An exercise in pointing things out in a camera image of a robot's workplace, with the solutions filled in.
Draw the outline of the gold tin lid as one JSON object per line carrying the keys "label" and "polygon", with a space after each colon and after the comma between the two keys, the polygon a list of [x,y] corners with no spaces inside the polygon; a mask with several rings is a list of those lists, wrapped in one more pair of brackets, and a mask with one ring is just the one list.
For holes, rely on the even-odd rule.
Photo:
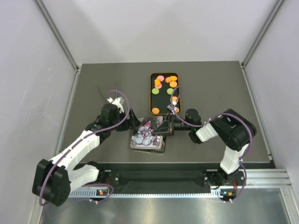
{"label": "gold tin lid", "polygon": [[135,151],[161,151],[163,136],[154,134],[154,130],[163,122],[163,116],[142,117],[140,125],[134,130],[130,147]]}

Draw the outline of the gold cookie tin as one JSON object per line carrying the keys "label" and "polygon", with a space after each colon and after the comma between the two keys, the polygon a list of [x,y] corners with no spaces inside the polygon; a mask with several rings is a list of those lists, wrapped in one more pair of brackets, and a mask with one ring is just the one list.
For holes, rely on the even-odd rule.
{"label": "gold cookie tin", "polygon": [[150,145],[150,146],[143,146],[132,148],[133,151],[141,152],[141,153],[148,153],[148,154],[163,154],[165,151],[165,140],[162,138],[157,146]]}

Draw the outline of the metal tongs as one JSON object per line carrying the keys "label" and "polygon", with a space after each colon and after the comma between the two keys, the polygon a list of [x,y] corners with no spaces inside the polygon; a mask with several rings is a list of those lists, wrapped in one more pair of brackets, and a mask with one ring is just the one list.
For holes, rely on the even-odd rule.
{"label": "metal tongs", "polygon": [[[105,95],[99,86],[97,86],[97,90],[99,94],[102,96],[102,98],[104,99],[104,101],[107,102],[107,99],[109,98],[109,93]],[[114,81],[114,90],[118,90],[117,80]]]}

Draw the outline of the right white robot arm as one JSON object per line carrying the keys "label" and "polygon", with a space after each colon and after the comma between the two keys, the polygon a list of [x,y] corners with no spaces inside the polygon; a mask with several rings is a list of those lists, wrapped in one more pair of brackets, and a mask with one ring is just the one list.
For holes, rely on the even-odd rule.
{"label": "right white robot arm", "polygon": [[168,113],[153,133],[172,136],[175,131],[189,131],[191,141],[196,144],[215,137],[220,137],[224,142],[226,147],[219,168],[205,177],[205,184],[216,188],[228,185],[235,179],[242,159],[251,149],[253,137],[257,134],[256,127],[233,109],[227,109],[204,124],[196,109],[188,109],[184,119]]}

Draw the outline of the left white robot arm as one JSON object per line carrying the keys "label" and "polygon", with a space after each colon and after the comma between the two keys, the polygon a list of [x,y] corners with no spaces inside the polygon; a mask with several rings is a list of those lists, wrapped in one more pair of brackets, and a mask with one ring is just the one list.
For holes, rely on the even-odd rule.
{"label": "left white robot arm", "polygon": [[32,193],[38,196],[41,206],[48,203],[61,206],[76,189],[91,182],[96,185],[105,182],[106,174],[96,163],[90,162],[79,169],[75,167],[109,138],[112,131],[127,131],[140,125],[130,105],[123,107],[124,103],[129,103],[125,95],[107,101],[96,120],[87,125],[73,143],[50,160],[38,162]]}

